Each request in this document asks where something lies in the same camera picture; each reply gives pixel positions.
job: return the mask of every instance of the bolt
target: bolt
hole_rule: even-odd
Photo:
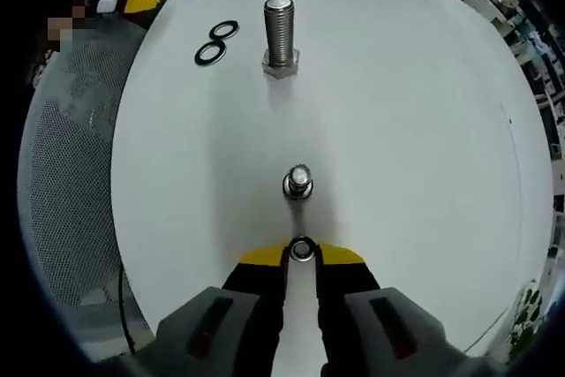
[[[284,194],[293,200],[307,199],[312,194],[313,186],[310,169],[304,164],[292,167],[282,181]]]
[[[294,74],[299,54],[293,47],[294,3],[292,0],[267,0],[263,11],[267,30],[263,69],[276,78]]]

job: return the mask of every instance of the perforated metal panel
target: perforated metal panel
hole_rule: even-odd
[[[37,275],[81,341],[123,334],[110,164],[117,109],[145,30],[118,17],[74,31],[49,61],[19,156],[21,228]],[[129,320],[142,320],[129,288]]]

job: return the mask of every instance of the round white tabletop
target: round white tabletop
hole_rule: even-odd
[[[539,276],[550,238],[546,136],[516,60],[459,0],[294,0],[298,74],[275,80],[264,2],[168,0],[130,71],[112,206],[147,323],[292,235],[282,179],[305,163],[308,235],[361,254],[468,348]],[[226,19],[240,30],[225,57],[198,67]],[[311,262],[291,264],[273,375],[325,361]]]

